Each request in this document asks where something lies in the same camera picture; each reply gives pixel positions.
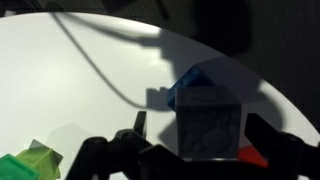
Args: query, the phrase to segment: cube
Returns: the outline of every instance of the cube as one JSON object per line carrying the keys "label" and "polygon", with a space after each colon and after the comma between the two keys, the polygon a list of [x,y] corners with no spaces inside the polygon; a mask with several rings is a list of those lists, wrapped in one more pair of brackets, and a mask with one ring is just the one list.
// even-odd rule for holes
{"label": "cube", "polygon": [[55,180],[60,177],[58,166],[62,156],[36,140],[33,140],[30,148],[23,150],[16,158],[36,169],[39,172],[39,180]]}
{"label": "cube", "polygon": [[259,151],[256,148],[254,148],[254,146],[252,145],[239,149],[238,160],[256,164],[264,168],[268,167],[268,162],[259,153]]}
{"label": "cube", "polygon": [[225,87],[177,88],[176,117],[181,157],[237,157],[241,103]]}
{"label": "cube", "polygon": [[167,105],[175,111],[175,93],[177,88],[214,86],[213,81],[204,74],[198,66],[191,67],[169,90],[167,94]]}
{"label": "cube", "polygon": [[39,172],[10,154],[0,158],[0,179],[38,180]]}

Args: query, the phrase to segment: green block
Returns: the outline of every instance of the green block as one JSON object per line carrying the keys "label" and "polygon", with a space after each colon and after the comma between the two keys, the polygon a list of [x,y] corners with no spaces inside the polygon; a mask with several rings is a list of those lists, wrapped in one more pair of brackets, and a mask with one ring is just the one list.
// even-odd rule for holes
{"label": "green block", "polygon": [[0,158],[0,180],[38,180],[39,173],[15,157]]}
{"label": "green block", "polygon": [[58,166],[62,156],[36,140],[33,140],[30,148],[19,153],[16,158],[36,169],[40,173],[39,180],[55,180],[60,177]]}

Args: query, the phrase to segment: blue cube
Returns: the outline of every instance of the blue cube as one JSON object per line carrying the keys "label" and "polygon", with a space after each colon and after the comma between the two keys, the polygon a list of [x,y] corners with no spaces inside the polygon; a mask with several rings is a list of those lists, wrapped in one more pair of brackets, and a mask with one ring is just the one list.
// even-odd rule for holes
{"label": "blue cube", "polygon": [[204,74],[197,65],[194,65],[168,90],[167,105],[175,111],[175,94],[177,88],[214,85],[214,82]]}

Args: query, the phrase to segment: dark background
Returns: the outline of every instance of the dark background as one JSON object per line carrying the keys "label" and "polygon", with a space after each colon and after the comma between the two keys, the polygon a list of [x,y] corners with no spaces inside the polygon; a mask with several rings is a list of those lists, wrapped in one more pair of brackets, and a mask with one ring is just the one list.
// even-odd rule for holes
{"label": "dark background", "polygon": [[320,1],[32,1],[42,11],[111,15],[196,39],[255,71],[320,128]]}

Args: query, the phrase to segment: red block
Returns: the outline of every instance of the red block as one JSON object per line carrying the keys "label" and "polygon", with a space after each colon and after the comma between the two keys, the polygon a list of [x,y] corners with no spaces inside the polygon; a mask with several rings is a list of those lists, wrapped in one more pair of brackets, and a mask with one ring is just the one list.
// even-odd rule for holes
{"label": "red block", "polygon": [[253,146],[241,148],[238,152],[238,160],[253,163],[267,168],[268,162],[261,156]]}

